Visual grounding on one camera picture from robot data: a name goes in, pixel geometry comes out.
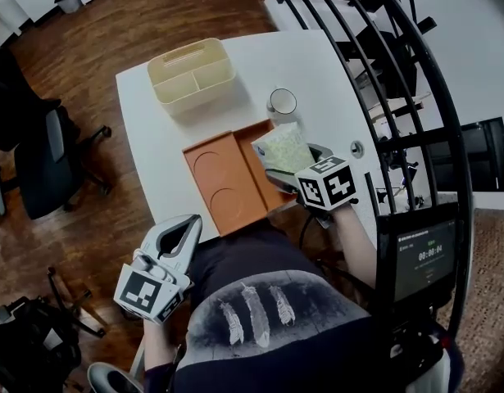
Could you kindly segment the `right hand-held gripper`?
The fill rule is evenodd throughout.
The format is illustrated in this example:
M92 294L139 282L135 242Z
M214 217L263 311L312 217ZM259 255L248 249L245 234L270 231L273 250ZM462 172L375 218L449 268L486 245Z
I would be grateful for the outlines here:
M315 164L290 173L266 169L265 175L277 190L296 196L296 202L311 213L322 228L332 224L332 212L345 204L356 204L356 186L350 165L318 144L307 144Z

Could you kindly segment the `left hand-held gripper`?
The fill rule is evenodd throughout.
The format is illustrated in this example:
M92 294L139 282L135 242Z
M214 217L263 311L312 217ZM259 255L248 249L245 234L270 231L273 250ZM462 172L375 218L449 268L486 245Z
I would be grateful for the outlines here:
M193 283L188 268L202 233L200 215L180 215L153 226L120 271L114 301L132 314L163 324Z

